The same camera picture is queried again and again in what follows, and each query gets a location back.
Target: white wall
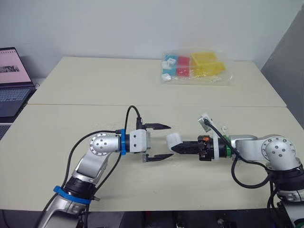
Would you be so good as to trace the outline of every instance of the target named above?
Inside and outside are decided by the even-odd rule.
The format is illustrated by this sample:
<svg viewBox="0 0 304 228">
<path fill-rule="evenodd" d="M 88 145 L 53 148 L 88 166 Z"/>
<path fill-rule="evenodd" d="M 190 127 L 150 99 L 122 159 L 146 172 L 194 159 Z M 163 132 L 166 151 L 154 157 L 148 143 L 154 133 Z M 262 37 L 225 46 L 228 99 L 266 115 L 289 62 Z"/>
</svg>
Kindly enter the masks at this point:
<svg viewBox="0 0 304 228">
<path fill-rule="evenodd" d="M 15 46 L 32 77 L 62 56 L 161 58 L 213 48 L 266 62 L 303 0 L 0 0 L 0 47 Z"/>
</svg>

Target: white block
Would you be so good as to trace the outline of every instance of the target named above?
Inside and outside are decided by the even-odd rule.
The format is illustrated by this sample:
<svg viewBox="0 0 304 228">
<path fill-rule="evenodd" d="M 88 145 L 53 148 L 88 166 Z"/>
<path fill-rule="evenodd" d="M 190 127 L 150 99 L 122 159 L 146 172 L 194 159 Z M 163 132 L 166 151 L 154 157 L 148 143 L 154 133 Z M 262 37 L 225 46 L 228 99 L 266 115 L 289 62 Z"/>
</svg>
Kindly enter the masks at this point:
<svg viewBox="0 0 304 228">
<path fill-rule="evenodd" d="M 171 81 L 171 76 L 169 74 L 162 74 L 161 75 L 161 79 L 164 81 L 164 82 L 169 82 Z"/>
<path fill-rule="evenodd" d="M 182 143 L 182 138 L 181 138 L 181 135 L 179 133 L 172 133 L 172 134 L 168 134 L 166 136 L 166 141 L 167 141 L 167 145 L 168 145 L 169 150 L 173 151 L 173 150 L 171 150 L 171 148 L 173 146 L 181 144 Z"/>
<path fill-rule="evenodd" d="M 167 70 L 171 70 L 172 69 L 167 61 L 162 61 L 161 62 L 161 66 L 162 66 L 163 69 L 167 69 Z"/>
<path fill-rule="evenodd" d="M 168 62 L 169 65 L 174 65 L 176 63 L 176 60 L 174 58 L 169 58 L 167 60 L 167 62 Z"/>
</svg>

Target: blue strap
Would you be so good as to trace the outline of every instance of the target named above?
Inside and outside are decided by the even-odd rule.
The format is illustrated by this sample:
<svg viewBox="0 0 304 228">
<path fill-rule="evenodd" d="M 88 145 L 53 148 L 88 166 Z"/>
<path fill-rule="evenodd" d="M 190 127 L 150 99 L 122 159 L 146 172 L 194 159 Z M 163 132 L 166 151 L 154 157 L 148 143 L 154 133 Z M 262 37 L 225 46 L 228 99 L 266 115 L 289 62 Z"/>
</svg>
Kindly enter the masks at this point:
<svg viewBox="0 0 304 228">
<path fill-rule="evenodd" d="M 65 199 L 68 199 L 70 201 L 76 202 L 76 203 L 82 203 L 82 204 L 90 204 L 91 200 L 90 199 L 82 199 L 78 197 L 71 196 L 64 192 L 60 186 L 56 186 L 53 190 L 54 192 L 58 193 L 60 196 L 62 196 Z"/>
<path fill-rule="evenodd" d="M 121 146 L 122 146 L 121 155 L 125 155 L 127 153 L 127 150 L 125 149 L 125 132 L 124 132 L 124 129 L 121 129 L 120 133 L 122 135 L 122 137 L 121 137 Z"/>
</svg>

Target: white table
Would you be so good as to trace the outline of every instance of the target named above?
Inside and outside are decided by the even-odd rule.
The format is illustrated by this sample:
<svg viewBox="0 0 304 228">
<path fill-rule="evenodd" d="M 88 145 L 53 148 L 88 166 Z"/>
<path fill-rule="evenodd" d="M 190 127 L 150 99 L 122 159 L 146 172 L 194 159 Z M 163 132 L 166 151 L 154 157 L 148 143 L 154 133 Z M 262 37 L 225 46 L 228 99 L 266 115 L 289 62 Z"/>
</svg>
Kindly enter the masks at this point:
<svg viewBox="0 0 304 228">
<path fill-rule="evenodd" d="M 253 62 L 230 86 L 166 85 L 160 60 L 64 57 L 29 104 L 286 107 Z"/>
<path fill-rule="evenodd" d="M 296 145 L 304 161 L 304 131 L 284 107 L 139 106 L 145 123 L 163 123 L 172 130 L 152 131 L 151 154 L 168 153 L 165 135 L 180 132 L 196 140 L 204 131 L 197 122 L 207 112 L 227 134 L 281 134 Z M 0 142 L 1 209 L 42 210 L 60 185 L 70 149 L 83 135 L 95 130 L 120 129 L 127 106 L 28 105 Z M 130 114 L 128 131 L 134 129 Z M 88 149 L 79 145 L 73 169 Z M 116 160 L 111 155 L 107 170 Z M 174 155 L 160 162 L 142 163 L 140 154 L 127 154 L 96 194 L 93 211 L 208 210 L 265 208 L 269 186 L 244 189 L 231 178 L 231 159 L 200 162 L 196 155 Z M 237 176 L 245 183 L 260 182 L 265 171 L 239 163 Z"/>
</svg>

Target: gray wall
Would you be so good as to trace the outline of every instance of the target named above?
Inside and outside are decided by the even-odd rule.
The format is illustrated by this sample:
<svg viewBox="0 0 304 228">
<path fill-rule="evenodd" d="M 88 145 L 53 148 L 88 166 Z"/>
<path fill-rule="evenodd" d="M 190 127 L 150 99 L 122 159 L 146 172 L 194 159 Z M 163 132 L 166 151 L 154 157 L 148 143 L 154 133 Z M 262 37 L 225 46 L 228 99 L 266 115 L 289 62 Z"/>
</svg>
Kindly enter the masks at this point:
<svg viewBox="0 0 304 228">
<path fill-rule="evenodd" d="M 304 5 L 262 73 L 304 128 Z"/>
</svg>

